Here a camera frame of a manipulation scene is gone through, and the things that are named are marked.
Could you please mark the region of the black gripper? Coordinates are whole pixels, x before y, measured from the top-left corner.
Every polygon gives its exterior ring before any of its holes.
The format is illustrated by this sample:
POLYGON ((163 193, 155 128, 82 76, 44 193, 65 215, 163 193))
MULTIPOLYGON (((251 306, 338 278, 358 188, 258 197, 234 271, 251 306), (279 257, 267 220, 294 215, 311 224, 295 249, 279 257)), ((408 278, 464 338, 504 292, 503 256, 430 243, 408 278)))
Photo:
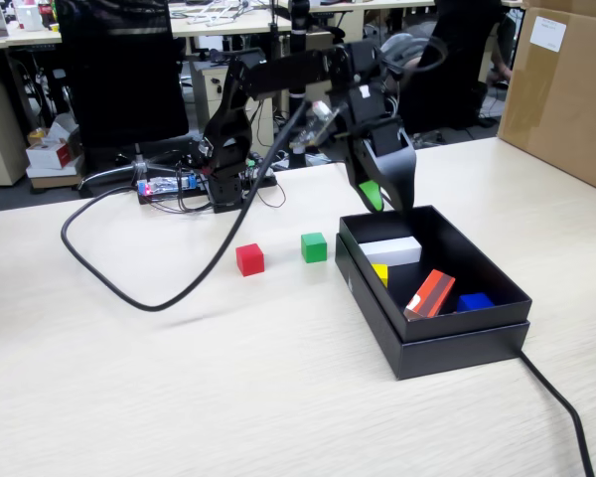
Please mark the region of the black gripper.
POLYGON ((340 91, 340 153, 349 183, 371 213, 391 206, 406 215, 414 203, 416 153, 382 86, 340 91))

